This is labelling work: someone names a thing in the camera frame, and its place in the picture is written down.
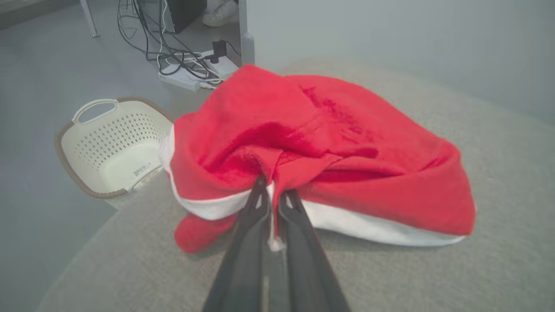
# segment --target gray couch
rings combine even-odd
[[[555,128],[403,74],[313,59],[285,70],[372,89],[462,151],[478,206],[474,234],[405,248],[319,232],[353,311],[555,311]],[[39,311],[200,311],[226,238],[186,255],[173,230],[186,214],[163,173],[70,263]],[[286,311],[282,255],[266,257],[270,311]]]

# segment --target red fabric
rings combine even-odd
[[[238,70],[200,111],[174,125],[179,196],[215,199],[264,174],[303,199],[430,231],[469,235],[475,208],[458,149],[365,88],[334,78]],[[179,225],[185,251],[209,245],[234,217],[192,214]]]

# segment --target santa hat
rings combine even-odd
[[[274,208],[297,189],[314,227],[361,239],[441,246],[474,225],[458,149],[372,91],[334,78],[244,66],[175,122],[160,157],[191,212],[175,231],[187,252],[233,225],[260,174]]]

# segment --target power strip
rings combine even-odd
[[[179,65],[169,65],[164,68],[164,71],[167,73],[171,73],[175,71],[178,67]],[[162,80],[163,82],[171,83],[184,89],[196,91],[200,88],[200,82],[192,80],[185,69],[180,69],[175,74],[171,75],[162,75],[158,73],[158,77],[160,77],[160,80]]]
[[[203,56],[210,56],[213,55],[213,51],[206,51],[203,52]],[[213,64],[209,59],[206,59],[206,65],[211,70],[217,72],[223,80],[226,80],[233,74],[239,67],[237,67],[229,58],[222,56],[218,58],[217,63]],[[164,72],[171,73],[178,68],[178,65],[169,65],[164,68]],[[158,77],[163,82],[171,83],[173,85],[177,85],[178,87],[182,87],[187,90],[196,91],[200,89],[200,82],[197,80],[193,80],[191,76],[189,76],[185,69],[180,69],[176,73],[171,75],[162,75],[158,73]]]

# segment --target laundry basket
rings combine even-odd
[[[80,121],[84,112],[106,103],[114,107]],[[171,116],[146,99],[95,100],[81,107],[56,135],[56,153],[85,193],[103,199],[117,197],[160,167],[158,148],[171,125]]]

